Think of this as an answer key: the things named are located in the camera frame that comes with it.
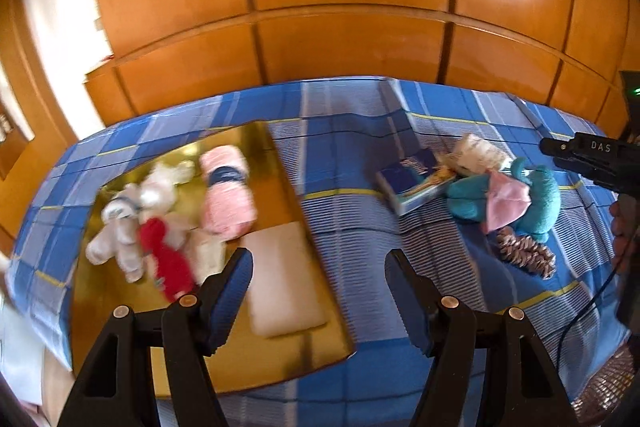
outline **white wall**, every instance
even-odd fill
[[[78,139],[104,129],[82,83],[111,47],[95,28],[96,0],[23,0],[34,44],[62,112]]]

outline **hand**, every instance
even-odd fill
[[[613,221],[611,221],[611,233],[616,236],[615,239],[613,240],[614,257],[613,257],[612,264],[613,266],[617,266],[622,261],[622,265],[618,269],[618,272],[622,273],[629,268],[629,258],[631,257],[631,254],[633,254],[636,251],[636,248],[638,247],[638,245],[637,243],[634,243],[631,247],[627,249],[627,246],[629,244],[629,241],[631,241],[631,239],[629,237],[623,237],[622,235],[625,230],[626,223],[623,217],[620,215],[620,206],[617,201],[616,203],[613,203],[609,207],[609,213],[614,218]]]

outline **gold tray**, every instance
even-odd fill
[[[126,304],[137,312],[144,312],[167,306],[153,281],[146,276],[130,284],[125,281],[114,259],[101,266],[93,266],[87,261],[84,248],[102,227],[100,212],[105,204],[125,184],[140,183],[154,163],[162,161],[173,166],[191,159],[196,164],[196,176],[191,182],[177,187],[174,210],[199,223],[200,206],[207,187],[200,177],[198,158],[205,151],[225,144],[237,145],[249,163],[248,185],[258,210],[253,230],[291,221],[300,221],[305,226],[310,251],[313,252],[311,261],[316,291],[328,321],[324,326],[301,333],[265,339],[252,333],[246,300],[243,301],[226,344],[215,356],[204,358],[216,392],[230,393],[302,377],[353,354],[353,341],[322,269],[298,198],[278,158],[267,125],[255,121],[158,156],[121,174],[100,189],[82,238],[74,282],[71,350],[76,375],[115,307]],[[227,258],[238,244],[239,240],[236,240],[226,245]],[[167,397],[170,392],[162,348],[153,347],[151,357],[156,396]]]

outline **white cloth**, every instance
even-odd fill
[[[42,405],[44,344],[0,293],[0,373],[18,399]]]
[[[184,248],[195,282],[202,286],[209,275],[222,272],[225,267],[225,242],[219,235],[195,229]]]
[[[463,176],[483,174],[488,169],[499,171],[509,162],[509,157],[502,150],[472,133],[465,133],[453,151],[442,159]]]

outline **book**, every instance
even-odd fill
[[[456,172],[441,164],[431,149],[422,149],[376,174],[378,185],[398,216],[444,194]]]

